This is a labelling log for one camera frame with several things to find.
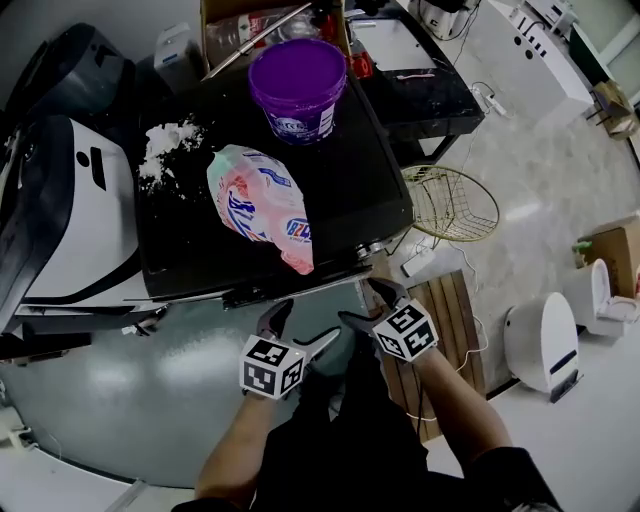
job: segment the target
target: sleeve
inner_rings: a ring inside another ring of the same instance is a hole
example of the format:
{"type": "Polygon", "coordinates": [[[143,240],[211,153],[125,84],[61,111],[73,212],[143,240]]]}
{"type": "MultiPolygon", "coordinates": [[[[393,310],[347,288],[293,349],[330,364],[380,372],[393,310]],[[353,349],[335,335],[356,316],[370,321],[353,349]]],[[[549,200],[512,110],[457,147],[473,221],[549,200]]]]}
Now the sleeve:
{"type": "Polygon", "coordinates": [[[491,510],[561,510],[529,452],[523,448],[497,448],[481,455],[466,472],[465,480],[491,510]]]}
{"type": "Polygon", "coordinates": [[[176,505],[171,512],[240,512],[240,509],[220,498],[202,498],[176,505]]]}

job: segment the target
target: plastic bucket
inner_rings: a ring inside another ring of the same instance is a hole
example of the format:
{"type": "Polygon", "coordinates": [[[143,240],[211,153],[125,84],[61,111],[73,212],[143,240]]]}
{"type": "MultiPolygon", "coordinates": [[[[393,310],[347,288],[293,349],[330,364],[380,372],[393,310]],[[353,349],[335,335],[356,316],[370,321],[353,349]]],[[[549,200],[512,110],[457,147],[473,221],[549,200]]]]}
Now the plastic bucket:
{"type": "Polygon", "coordinates": [[[289,144],[312,144],[333,130],[333,111],[347,82],[338,48],[295,39],[265,50],[249,68],[251,96],[273,133],[289,144]]]}

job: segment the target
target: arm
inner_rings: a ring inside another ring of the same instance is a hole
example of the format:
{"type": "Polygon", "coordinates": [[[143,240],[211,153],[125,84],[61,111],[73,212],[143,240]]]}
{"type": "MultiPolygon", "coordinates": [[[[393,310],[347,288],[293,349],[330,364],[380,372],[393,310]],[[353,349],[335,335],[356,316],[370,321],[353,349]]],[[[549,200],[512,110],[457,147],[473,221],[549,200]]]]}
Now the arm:
{"type": "Polygon", "coordinates": [[[241,509],[249,508],[275,407],[275,400],[247,394],[200,473],[196,499],[221,498],[241,509]]]}
{"type": "Polygon", "coordinates": [[[463,470],[494,448],[512,446],[498,413],[437,349],[414,361],[447,443],[463,470]]]}

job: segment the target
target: cardboard box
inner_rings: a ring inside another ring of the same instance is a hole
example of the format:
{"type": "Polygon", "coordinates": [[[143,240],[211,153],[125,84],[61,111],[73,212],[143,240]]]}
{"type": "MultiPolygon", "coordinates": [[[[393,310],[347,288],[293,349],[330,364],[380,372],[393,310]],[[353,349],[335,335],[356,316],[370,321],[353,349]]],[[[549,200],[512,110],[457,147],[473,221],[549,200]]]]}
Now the cardboard box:
{"type": "MultiPolygon", "coordinates": [[[[239,16],[254,11],[264,9],[274,9],[276,7],[291,7],[302,5],[301,3],[292,3],[291,0],[200,0],[200,30],[202,40],[202,55],[204,57],[205,70],[211,71],[211,64],[207,57],[206,29],[207,23],[215,23],[216,21],[239,16]]],[[[331,13],[335,21],[336,33],[334,39],[330,42],[338,46],[346,57],[351,56],[349,40],[344,24],[344,1],[333,2],[333,11],[331,13]]]]}
{"type": "Polygon", "coordinates": [[[640,128],[640,121],[636,116],[627,96],[620,86],[613,80],[600,82],[593,88],[603,97],[606,105],[602,105],[601,118],[609,136],[614,140],[624,140],[631,137],[640,128]]]}
{"type": "Polygon", "coordinates": [[[635,298],[640,267],[640,217],[634,215],[601,226],[595,230],[595,234],[583,237],[580,241],[592,243],[584,251],[588,264],[598,258],[607,264],[611,294],[635,298]]]}

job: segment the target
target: white powder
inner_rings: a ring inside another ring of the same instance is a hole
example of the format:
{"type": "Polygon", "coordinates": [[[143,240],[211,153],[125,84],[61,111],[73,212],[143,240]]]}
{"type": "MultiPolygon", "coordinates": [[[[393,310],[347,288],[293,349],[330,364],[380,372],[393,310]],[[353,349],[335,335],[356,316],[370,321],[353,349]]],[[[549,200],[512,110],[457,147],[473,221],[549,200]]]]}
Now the white powder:
{"type": "Polygon", "coordinates": [[[166,169],[162,163],[163,155],[167,155],[182,145],[187,151],[200,147],[204,135],[202,128],[194,126],[189,121],[166,123],[151,128],[146,133],[149,138],[144,163],[138,169],[140,176],[151,178],[146,188],[154,188],[164,184],[165,176],[175,180],[171,169],[166,169]]]}

